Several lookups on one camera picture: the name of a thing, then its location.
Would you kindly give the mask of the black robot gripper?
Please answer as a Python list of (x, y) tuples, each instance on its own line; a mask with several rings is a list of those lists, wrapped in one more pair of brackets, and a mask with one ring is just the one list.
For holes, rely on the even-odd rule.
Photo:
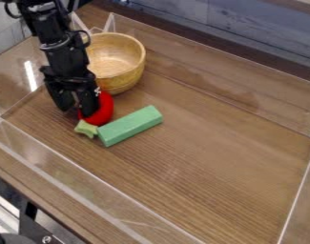
[(76, 103), (85, 117), (100, 109), (100, 87), (86, 52), (90, 44), (92, 39), (81, 35), (41, 38), (41, 51), (48, 59), (41, 72), (50, 97), (64, 112)]

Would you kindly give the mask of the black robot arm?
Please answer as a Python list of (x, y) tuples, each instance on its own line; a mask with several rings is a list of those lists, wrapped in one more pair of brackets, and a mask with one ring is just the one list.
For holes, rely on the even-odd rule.
[(0, 0), (12, 18), (22, 18), (40, 38), (48, 66), (41, 67), (44, 82), (57, 107), (66, 112), (74, 104), (85, 116), (100, 109), (100, 86), (89, 70), (86, 48), (92, 36), (72, 28), (70, 13), (61, 0)]

